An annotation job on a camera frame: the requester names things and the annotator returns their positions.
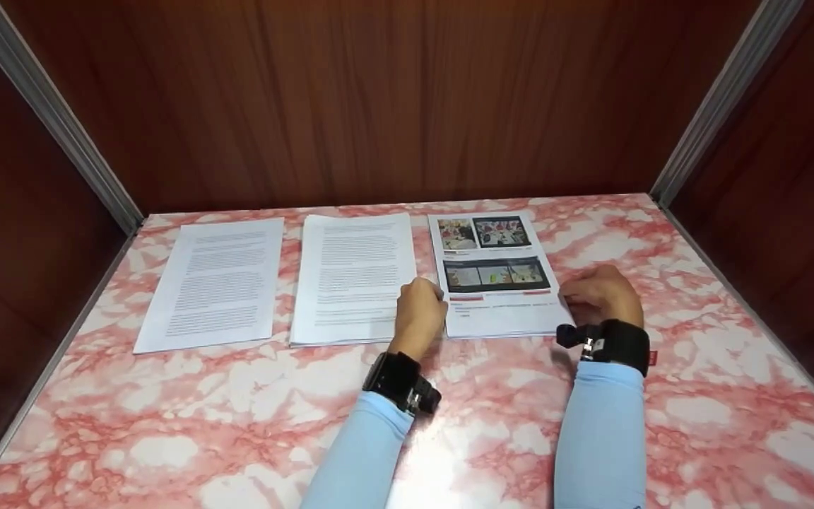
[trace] arm sleeve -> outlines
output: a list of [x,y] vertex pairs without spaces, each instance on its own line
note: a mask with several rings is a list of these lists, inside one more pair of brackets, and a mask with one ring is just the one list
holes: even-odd
[[302,509],[382,508],[413,417],[374,392],[361,392],[307,487]]
[[642,374],[581,362],[555,456],[555,509],[646,506]]

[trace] hand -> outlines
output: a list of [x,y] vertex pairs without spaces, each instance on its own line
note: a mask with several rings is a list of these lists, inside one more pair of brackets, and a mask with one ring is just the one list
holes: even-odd
[[410,284],[401,287],[394,339],[388,345],[388,351],[402,351],[414,361],[423,358],[445,324],[448,303],[442,302],[443,295],[437,284],[424,277],[414,278]]
[[578,325],[616,318],[642,328],[642,303],[614,265],[599,265],[566,281],[561,292]]

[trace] brown wood panel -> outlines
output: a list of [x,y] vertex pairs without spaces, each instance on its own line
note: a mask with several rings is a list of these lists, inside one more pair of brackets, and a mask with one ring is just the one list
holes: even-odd
[[757,0],[4,0],[146,213],[646,191]]
[[814,1],[671,209],[814,377]]
[[123,239],[0,71],[0,437]]

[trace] paper document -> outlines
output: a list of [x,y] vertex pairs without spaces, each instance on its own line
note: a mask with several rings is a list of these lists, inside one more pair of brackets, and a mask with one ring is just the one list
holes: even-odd
[[555,334],[574,323],[525,211],[429,216],[449,338]]
[[134,353],[271,337],[283,229],[282,218],[181,226]]
[[307,216],[291,346],[394,337],[401,284],[416,277],[410,216]]

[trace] marble pattern surface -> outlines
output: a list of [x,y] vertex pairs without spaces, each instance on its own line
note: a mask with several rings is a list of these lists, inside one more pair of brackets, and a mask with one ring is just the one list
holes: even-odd
[[[297,507],[384,345],[288,348],[308,213],[528,209],[559,280],[611,261],[642,294],[649,507],[814,507],[814,393],[645,194],[150,216],[0,459],[0,508]],[[134,356],[185,223],[282,216],[273,336]],[[444,395],[414,426],[390,507],[550,505],[572,365],[553,338],[443,341]]]

